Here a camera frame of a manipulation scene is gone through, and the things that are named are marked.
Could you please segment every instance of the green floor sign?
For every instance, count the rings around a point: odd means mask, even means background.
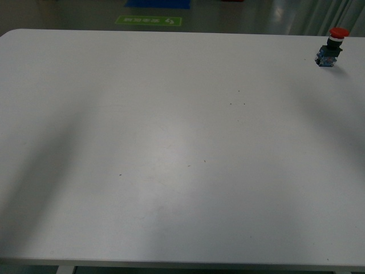
[[[182,21],[183,20],[181,17],[121,15],[120,17],[118,17],[115,23],[125,25],[180,27]]]

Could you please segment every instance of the gray floor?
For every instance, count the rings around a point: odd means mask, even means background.
[[[0,35],[12,29],[288,34],[300,0],[191,0],[190,9],[124,7],[126,0],[0,0]],[[181,27],[116,25],[120,15],[182,17]]]

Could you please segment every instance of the white table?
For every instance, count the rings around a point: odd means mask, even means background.
[[[365,271],[364,38],[0,38],[0,263]]]

